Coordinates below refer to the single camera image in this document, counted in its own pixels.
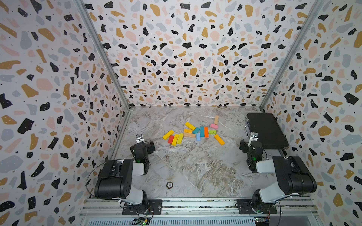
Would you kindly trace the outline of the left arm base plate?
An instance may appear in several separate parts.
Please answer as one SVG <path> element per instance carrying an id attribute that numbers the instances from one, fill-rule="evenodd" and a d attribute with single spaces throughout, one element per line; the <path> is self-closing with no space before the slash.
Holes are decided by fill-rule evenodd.
<path id="1" fill-rule="evenodd" d="M 161 215 L 162 199 L 151 199 L 143 201 L 141 204 L 125 203 L 122 211 L 124 216 L 136 215 Z"/>

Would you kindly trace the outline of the lime yellow block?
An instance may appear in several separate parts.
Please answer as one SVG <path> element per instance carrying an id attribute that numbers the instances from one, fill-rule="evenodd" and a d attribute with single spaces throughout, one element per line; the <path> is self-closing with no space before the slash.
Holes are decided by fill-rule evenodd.
<path id="1" fill-rule="evenodd" d="M 177 139 L 177 144 L 181 144 L 182 143 L 182 140 L 183 140 L 183 133 L 180 133 L 179 136 L 178 136 L 178 139 Z"/>

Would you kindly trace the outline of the red block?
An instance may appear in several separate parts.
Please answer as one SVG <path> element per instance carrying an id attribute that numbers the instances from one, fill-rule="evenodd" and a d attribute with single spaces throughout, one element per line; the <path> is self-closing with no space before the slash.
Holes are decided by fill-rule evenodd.
<path id="1" fill-rule="evenodd" d="M 173 135 L 171 135 L 171 136 L 169 137 L 168 143 L 169 143 L 169 144 L 172 144 L 173 139 L 174 139 L 174 136 L 173 136 Z"/>

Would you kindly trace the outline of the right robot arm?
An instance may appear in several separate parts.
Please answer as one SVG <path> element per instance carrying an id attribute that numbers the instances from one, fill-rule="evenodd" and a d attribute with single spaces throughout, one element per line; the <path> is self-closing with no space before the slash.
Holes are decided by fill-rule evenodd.
<path id="1" fill-rule="evenodd" d="M 314 193 L 317 189 L 315 178 L 299 156 L 273 156 L 263 159 L 263 145 L 253 140 L 241 141 L 240 150 L 247 154 L 247 166 L 253 173 L 274 173 L 277 181 L 253 193 L 250 203 L 237 201 L 241 212 L 275 214 L 275 204 L 287 197 Z"/>

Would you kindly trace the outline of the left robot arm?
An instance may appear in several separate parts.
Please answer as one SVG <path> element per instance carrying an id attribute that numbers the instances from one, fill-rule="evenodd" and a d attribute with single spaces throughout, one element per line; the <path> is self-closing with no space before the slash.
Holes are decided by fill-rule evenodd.
<path id="1" fill-rule="evenodd" d="M 130 147 L 131 159 L 108 160 L 101 166 L 94 192 L 90 195 L 97 199 L 119 199 L 125 205 L 147 209 L 147 193 L 132 186 L 134 176 L 147 175 L 151 163 L 149 155 L 155 151 L 153 141 L 137 141 Z"/>

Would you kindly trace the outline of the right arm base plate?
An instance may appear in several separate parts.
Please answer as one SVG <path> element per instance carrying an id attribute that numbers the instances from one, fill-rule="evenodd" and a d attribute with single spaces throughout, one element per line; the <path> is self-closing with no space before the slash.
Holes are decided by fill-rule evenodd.
<path id="1" fill-rule="evenodd" d="M 239 214 L 277 214 L 278 211 L 273 203 L 253 201 L 252 199 L 237 199 L 236 207 Z"/>

